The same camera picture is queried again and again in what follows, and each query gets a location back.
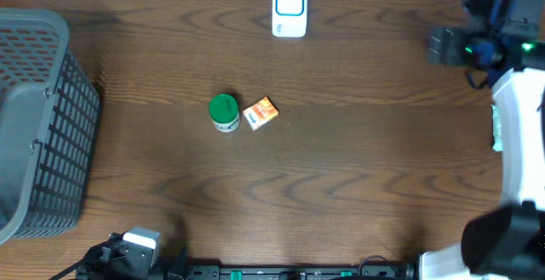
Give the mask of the green lid jar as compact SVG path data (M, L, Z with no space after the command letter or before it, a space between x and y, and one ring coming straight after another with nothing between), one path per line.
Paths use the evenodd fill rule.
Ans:
M240 123L237 101L229 94L218 94L209 103L209 115L218 131L229 133Z

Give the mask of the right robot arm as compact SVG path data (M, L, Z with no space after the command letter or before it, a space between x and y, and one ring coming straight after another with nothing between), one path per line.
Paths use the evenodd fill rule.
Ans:
M458 244L419 257L419 279L544 277L543 8L544 0L464 0L466 26L431 32L431 62L464 66L472 88L490 88L502 125L502 194Z

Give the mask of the small orange sachet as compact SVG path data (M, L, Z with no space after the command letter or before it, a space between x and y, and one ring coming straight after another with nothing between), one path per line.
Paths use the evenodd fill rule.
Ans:
M243 114L250 128L256 131L277 117L279 111L268 97L264 97L254 105L246 108Z

